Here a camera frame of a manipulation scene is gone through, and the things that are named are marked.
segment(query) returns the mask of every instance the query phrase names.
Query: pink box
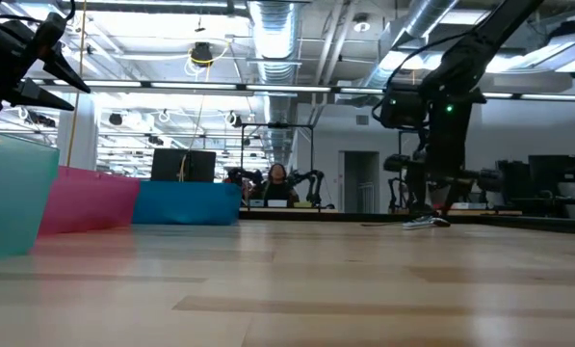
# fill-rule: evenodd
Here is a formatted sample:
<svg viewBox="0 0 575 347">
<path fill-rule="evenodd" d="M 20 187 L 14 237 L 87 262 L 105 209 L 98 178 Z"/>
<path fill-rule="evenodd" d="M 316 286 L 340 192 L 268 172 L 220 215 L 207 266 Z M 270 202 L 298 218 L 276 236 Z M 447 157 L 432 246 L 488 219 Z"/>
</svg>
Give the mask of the pink box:
<svg viewBox="0 0 575 347">
<path fill-rule="evenodd" d="M 131 224 L 137 178 L 60 167 L 49 191 L 39 236 Z"/>
</svg>

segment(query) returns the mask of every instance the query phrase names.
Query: sneaker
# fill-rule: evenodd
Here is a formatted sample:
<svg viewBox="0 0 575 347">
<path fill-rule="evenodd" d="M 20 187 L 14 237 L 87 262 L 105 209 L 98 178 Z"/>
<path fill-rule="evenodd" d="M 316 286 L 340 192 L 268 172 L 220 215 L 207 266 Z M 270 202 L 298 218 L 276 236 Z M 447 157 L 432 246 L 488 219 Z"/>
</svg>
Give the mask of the sneaker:
<svg viewBox="0 0 575 347">
<path fill-rule="evenodd" d="M 450 223 L 442 218 L 433 216 L 423 216 L 413 221 L 403 223 L 405 229 L 416 229 L 424 227 L 449 227 Z"/>
</svg>

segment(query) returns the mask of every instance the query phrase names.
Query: blue bin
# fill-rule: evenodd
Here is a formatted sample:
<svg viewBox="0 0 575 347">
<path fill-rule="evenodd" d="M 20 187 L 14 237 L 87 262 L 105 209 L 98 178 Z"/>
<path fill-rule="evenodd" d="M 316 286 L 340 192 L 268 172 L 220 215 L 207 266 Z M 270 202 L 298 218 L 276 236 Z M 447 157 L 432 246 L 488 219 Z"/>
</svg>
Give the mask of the blue bin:
<svg viewBox="0 0 575 347">
<path fill-rule="evenodd" d="M 0 257 L 35 244 L 59 151 L 0 134 Z"/>
<path fill-rule="evenodd" d="M 231 226 L 242 192 L 231 183 L 143 181 L 133 224 Z"/>
</svg>

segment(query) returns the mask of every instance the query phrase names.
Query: pipe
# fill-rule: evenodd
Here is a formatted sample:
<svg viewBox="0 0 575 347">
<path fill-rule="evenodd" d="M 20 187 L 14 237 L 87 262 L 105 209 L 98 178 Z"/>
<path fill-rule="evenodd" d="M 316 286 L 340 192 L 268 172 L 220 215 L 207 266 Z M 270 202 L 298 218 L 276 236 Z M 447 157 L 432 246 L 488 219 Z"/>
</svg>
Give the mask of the pipe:
<svg viewBox="0 0 575 347">
<path fill-rule="evenodd" d="M 392 48 L 430 34 L 457 3 L 458 0 L 413 1 L 406 15 L 405 27 L 401 35 L 394 41 Z"/>
<path fill-rule="evenodd" d="M 353 14 L 355 13 L 355 0 L 350 1 L 347 7 L 347 14 L 345 16 L 345 20 L 343 22 L 343 27 L 341 28 L 341 32 L 336 39 L 336 44 L 334 44 L 334 51 L 332 52 L 332 57 L 329 60 L 326 69 L 326 75 L 324 76 L 324 80 L 322 84 L 329 83 L 330 78 L 332 78 L 332 74 L 334 73 L 334 69 L 336 68 L 336 63 L 338 62 L 338 57 L 343 50 L 343 43 L 345 43 L 345 38 L 347 37 L 347 32 L 350 28 L 350 23 L 353 20 Z"/>
<path fill-rule="evenodd" d="M 319 56 L 319 63 L 317 64 L 317 70 L 315 71 L 315 79 L 312 83 L 314 85 L 319 84 L 320 79 L 322 78 L 324 66 L 326 65 L 327 54 L 329 54 L 329 49 L 332 46 L 334 33 L 336 33 L 336 27 L 338 26 L 338 20 L 340 19 L 339 17 L 342 9 L 343 4 L 337 1 L 332 10 L 332 20 L 329 23 L 329 28 L 327 29 L 326 37 L 324 38 L 324 48 L 322 48 L 322 54 Z"/>
<path fill-rule="evenodd" d="M 255 23 L 253 39 L 257 58 L 291 60 L 296 54 L 299 6 L 289 3 L 252 2 L 250 15 Z M 264 84 L 293 85 L 297 67 L 291 64 L 258 64 L 259 77 Z M 264 97 L 266 122 L 289 122 L 291 99 L 279 96 Z M 280 131 L 269 131 L 274 160 L 285 163 L 284 139 Z"/>
<path fill-rule="evenodd" d="M 198 15 L 224 15 L 250 18 L 246 5 L 233 8 L 226 6 L 220 1 L 75 1 L 75 7 L 86 7 L 88 12 L 114 12 L 114 13 L 150 13 L 150 14 L 198 14 Z M 68 12 L 71 4 L 68 1 L 60 1 L 58 7 Z"/>
<path fill-rule="evenodd" d="M 393 39 L 390 50 L 379 57 L 371 72 L 362 80 L 360 86 L 369 88 L 383 88 L 392 69 L 383 68 L 384 59 L 389 59 L 392 49 L 414 39 L 419 39 L 430 34 L 439 24 L 443 16 L 447 14 L 458 0 L 414 0 L 409 6 L 405 25 L 400 33 Z"/>
</svg>

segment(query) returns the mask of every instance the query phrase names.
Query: ventilation pipe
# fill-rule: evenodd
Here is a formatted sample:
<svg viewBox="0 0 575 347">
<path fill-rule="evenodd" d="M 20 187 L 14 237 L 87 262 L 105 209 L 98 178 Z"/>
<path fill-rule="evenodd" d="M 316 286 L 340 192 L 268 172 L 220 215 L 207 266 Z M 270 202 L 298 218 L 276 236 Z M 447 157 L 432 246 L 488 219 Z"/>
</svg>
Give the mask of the ventilation pipe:
<svg viewBox="0 0 575 347">
<path fill-rule="evenodd" d="M 409 6 L 403 28 L 392 35 L 392 43 L 389 50 L 381 52 L 378 62 L 371 72 L 362 81 L 362 86 L 370 88 L 383 88 L 392 69 L 388 66 L 397 66 L 399 62 L 391 60 L 391 51 L 411 40 L 420 39 L 428 34 L 439 24 L 441 19 L 458 3 L 458 0 L 414 0 Z"/>
<path fill-rule="evenodd" d="M 299 7 L 283 2 L 252 2 L 250 15 L 255 26 L 253 39 L 257 58 L 290 60 L 294 57 L 297 45 Z M 264 84 L 292 85 L 295 83 L 296 66 L 282 63 L 258 64 L 259 76 Z M 266 122 L 292 122 L 291 99 L 281 96 L 264 96 Z M 275 162 L 284 163 L 289 159 L 285 131 L 270 130 L 270 143 Z"/>
<path fill-rule="evenodd" d="M 18 3 L 33 3 L 35 0 L 20 0 Z M 69 1 L 58 1 L 57 7 L 67 13 L 71 9 Z M 197 14 L 225 15 L 249 18 L 245 1 L 75 1 L 76 9 L 85 8 L 88 12 L 150 13 L 150 14 Z"/>
</svg>

